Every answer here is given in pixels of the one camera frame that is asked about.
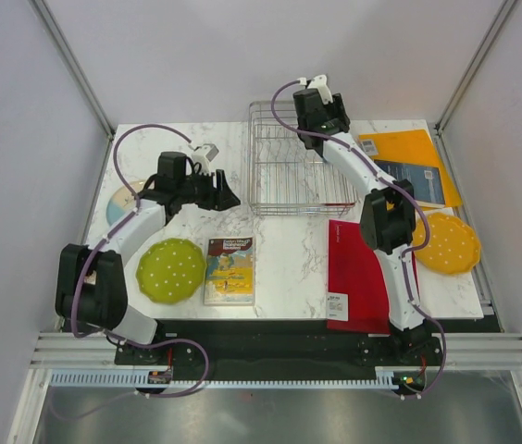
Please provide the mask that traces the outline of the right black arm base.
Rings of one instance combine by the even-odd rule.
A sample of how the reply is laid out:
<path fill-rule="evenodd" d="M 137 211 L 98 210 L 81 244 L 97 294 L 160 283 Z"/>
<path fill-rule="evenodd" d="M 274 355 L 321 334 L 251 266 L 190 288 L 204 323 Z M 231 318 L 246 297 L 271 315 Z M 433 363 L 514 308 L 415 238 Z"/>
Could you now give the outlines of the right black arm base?
<path fill-rule="evenodd" d="M 441 364 L 440 340 L 425 330 L 389 336 L 367 335 L 358 344 L 359 362 L 367 366 L 427 366 Z"/>

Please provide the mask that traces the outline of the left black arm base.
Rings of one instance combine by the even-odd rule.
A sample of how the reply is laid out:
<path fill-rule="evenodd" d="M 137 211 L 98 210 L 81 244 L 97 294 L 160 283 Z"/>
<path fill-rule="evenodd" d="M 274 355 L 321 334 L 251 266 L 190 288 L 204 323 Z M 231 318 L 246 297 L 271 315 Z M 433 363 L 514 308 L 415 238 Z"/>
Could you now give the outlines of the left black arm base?
<path fill-rule="evenodd" d="M 202 347 L 192 339 L 181 337 L 177 333 L 167 332 L 159 325 L 150 342 L 138 343 L 119 335 L 108 333 L 107 340 L 115 346 L 114 363 L 116 365 L 172 367 L 181 361 L 196 362 L 205 357 Z"/>

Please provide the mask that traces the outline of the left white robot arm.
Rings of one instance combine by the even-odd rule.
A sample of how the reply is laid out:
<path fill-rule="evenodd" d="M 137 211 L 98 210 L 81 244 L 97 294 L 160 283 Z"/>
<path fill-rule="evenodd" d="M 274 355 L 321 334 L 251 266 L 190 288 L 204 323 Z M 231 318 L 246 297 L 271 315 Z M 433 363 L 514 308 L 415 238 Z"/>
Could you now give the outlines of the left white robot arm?
<path fill-rule="evenodd" d="M 153 318 L 129 305 L 124 267 L 184 205 L 225 211 L 241 203 L 225 172 L 210 167 L 217 154 L 212 143 L 191 154 L 161 153 L 156 173 L 137 192 L 138 209 L 127 211 L 99 241 L 67 245 L 59 259 L 56 313 L 135 342 L 136 353 L 149 364 L 164 360 L 168 342 L 156 334 L 158 323 Z"/>

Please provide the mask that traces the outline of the wire dish rack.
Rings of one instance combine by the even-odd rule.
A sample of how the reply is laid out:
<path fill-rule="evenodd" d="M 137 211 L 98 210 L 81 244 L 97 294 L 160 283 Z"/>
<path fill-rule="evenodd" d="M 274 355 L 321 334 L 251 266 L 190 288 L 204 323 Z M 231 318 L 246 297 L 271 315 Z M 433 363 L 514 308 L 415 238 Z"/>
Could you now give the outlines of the wire dish rack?
<path fill-rule="evenodd" d="M 293 102 L 250 103 L 248 203 L 258 216 L 342 216 L 356 204 L 345 177 L 280 122 L 296 125 Z"/>

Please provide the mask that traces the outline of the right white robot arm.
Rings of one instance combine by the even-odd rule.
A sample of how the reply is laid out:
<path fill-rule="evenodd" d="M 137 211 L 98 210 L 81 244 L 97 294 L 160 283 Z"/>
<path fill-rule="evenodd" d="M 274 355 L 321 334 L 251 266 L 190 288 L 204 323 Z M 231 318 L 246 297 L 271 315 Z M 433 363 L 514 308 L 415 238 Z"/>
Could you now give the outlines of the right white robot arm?
<path fill-rule="evenodd" d="M 350 133 L 342 96 L 325 104 L 316 88 L 292 96 L 297 116 L 296 131 L 304 147 L 315 151 L 337 169 L 363 198 L 360 233 L 379 261 L 389 300 L 391 358 L 412 363 L 422 352 L 416 335 L 425 316 L 418 309 L 414 255 L 416 229 L 414 188 L 410 181 L 396 180 L 362 150 Z"/>

